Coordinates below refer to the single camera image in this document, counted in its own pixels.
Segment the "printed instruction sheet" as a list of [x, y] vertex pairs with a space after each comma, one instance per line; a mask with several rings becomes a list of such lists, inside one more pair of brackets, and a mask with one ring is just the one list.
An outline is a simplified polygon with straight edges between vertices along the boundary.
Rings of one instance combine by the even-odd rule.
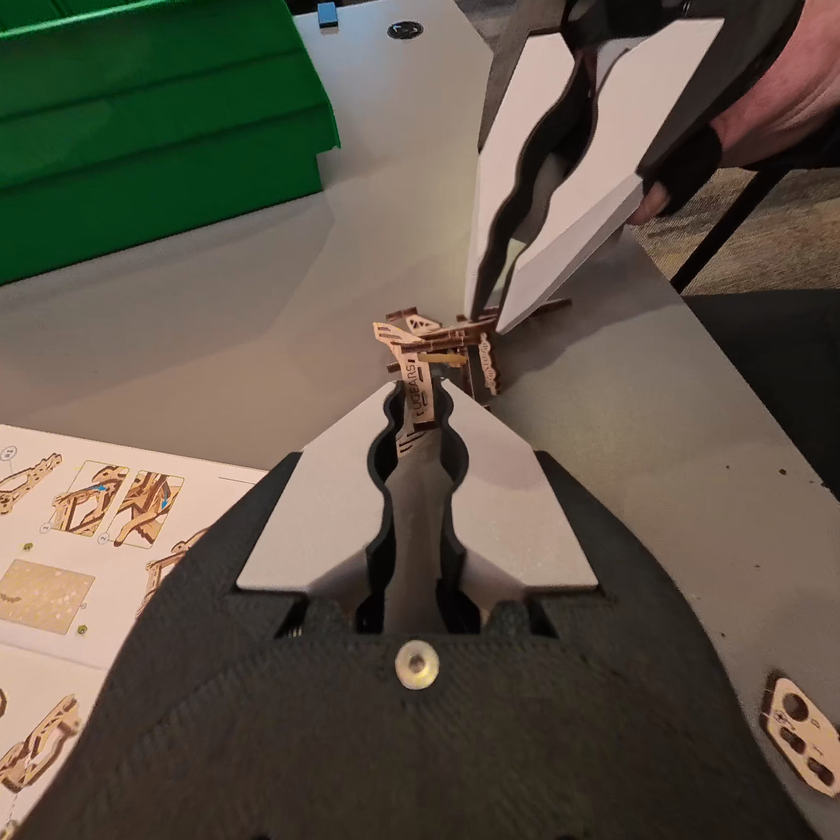
[[86, 726], [165, 577], [265, 471], [1, 426], [1, 827]]

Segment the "punched wooden part sheet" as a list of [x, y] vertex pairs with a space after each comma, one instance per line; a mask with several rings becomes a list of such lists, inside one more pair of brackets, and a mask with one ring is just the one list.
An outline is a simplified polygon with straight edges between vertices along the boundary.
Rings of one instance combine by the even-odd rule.
[[821, 795], [838, 799], [838, 729], [781, 672], [773, 671], [767, 678], [760, 724], [802, 782]]

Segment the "black metal leg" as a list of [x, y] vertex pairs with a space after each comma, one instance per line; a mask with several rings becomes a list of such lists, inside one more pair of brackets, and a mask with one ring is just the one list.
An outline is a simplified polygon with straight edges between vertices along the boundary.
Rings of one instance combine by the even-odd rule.
[[719, 249], [790, 171], [790, 166], [757, 171], [727, 212], [715, 223], [671, 279], [671, 286], [678, 294], [682, 294], [688, 288]]

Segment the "wooden model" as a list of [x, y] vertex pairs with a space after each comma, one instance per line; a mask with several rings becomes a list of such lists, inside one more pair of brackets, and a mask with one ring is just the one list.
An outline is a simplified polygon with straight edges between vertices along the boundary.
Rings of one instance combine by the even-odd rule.
[[434, 365], [453, 369], [458, 386], [482, 407], [501, 393], [494, 348], [499, 311], [499, 306], [488, 307], [477, 320], [459, 314], [455, 323], [444, 325], [416, 308], [405, 308], [373, 323], [374, 337], [394, 357], [387, 369], [401, 375], [406, 394], [406, 420], [396, 440], [399, 458], [435, 427]]

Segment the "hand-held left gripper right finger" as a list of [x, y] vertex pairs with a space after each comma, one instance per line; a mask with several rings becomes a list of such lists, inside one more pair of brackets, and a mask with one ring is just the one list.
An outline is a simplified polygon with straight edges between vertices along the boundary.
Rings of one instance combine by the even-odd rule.
[[435, 382], [434, 399], [451, 482], [436, 585], [447, 630], [477, 634], [500, 602], [594, 591], [595, 573], [532, 447], [450, 380]]

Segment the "black chair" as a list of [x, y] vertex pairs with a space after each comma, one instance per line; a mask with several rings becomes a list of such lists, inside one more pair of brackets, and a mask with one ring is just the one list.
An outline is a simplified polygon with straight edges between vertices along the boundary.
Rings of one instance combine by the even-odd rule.
[[685, 303], [839, 498], [839, 290], [699, 295]]

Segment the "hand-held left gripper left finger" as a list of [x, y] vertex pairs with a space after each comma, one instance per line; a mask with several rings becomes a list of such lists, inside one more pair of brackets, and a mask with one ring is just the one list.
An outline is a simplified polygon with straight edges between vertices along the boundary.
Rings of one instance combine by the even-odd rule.
[[339, 603], [363, 634], [384, 625], [396, 565], [392, 496], [404, 389], [389, 383], [300, 453], [237, 586]]

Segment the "person's right hand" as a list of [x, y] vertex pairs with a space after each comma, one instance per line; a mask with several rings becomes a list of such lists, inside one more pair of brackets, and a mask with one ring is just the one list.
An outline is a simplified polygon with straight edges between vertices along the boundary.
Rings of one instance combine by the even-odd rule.
[[800, 146], [838, 111], [839, 2], [807, 1], [778, 59], [734, 104], [672, 152], [627, 222], [671, 215], [716, 169], [753, 169]]

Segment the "green plastic storage bin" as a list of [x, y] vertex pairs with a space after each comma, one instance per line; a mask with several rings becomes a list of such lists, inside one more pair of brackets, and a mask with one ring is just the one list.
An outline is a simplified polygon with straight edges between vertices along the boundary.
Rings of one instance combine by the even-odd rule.
[[2, 192], [1, 282], [321, 190], [317, 153], [270, 131], [138, 154]]
[[141, 2], [2, 35], [2, 189], [302, 117], [340, 145], [283, 2]]

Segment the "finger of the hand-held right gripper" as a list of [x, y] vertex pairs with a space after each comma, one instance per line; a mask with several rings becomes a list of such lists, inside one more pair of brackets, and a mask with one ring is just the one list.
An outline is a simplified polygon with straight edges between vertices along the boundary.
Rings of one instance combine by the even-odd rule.
[[520, 29], [495, 54], [478, 141], [465, 315], [501, 284], [499, 319], [523, 319], [585, 258], [592, 232], [555, 197], [592, 136], [597, 48]]
[[512, 268], [499, 333], [546, 302], [637, 209], [644, 196], [637, 168], [723, 23], [676, 20], [613, 62], [595, 99], [590, 145]]

